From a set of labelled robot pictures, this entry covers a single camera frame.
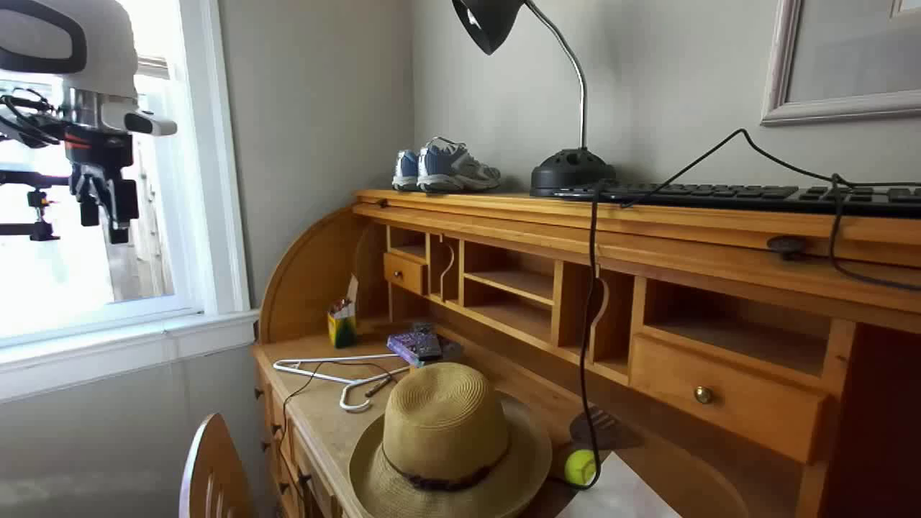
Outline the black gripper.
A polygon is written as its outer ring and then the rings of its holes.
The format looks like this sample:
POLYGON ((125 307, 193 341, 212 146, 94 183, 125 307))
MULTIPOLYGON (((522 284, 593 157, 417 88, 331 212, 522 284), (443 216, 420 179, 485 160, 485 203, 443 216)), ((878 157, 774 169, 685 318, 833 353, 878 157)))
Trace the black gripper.
POLYGON ((135 180, 125 176, 134 163, 134 137, 117 130, 70 123, 65 130, 72 160, 72 195, 81 202, 81 225, 111 225, 111 244, 129 241, 129 222, 140 216, 135 180))

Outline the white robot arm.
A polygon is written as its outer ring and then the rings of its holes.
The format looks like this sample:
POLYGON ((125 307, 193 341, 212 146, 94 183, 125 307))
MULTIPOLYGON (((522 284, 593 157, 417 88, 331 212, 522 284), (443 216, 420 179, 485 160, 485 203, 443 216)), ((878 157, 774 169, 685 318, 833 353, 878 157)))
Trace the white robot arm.
POLYGON ((52 241, 47 190, 70 187, 81 225, 108 222, 111 241, 125 244, 140 216, 135 180, 125 176, 134 136, 176 133, 171 118, 140 107, 140 51, 128 8, 119 0, 0 0, 0 69, 65 80, 60 104, 36 88, 3 93, 0 137, 30 149, 60 143, 72 163, 70 176, 3 166, 0 183, 30 187, 36 218, 0 225, 0 232, 52 241))

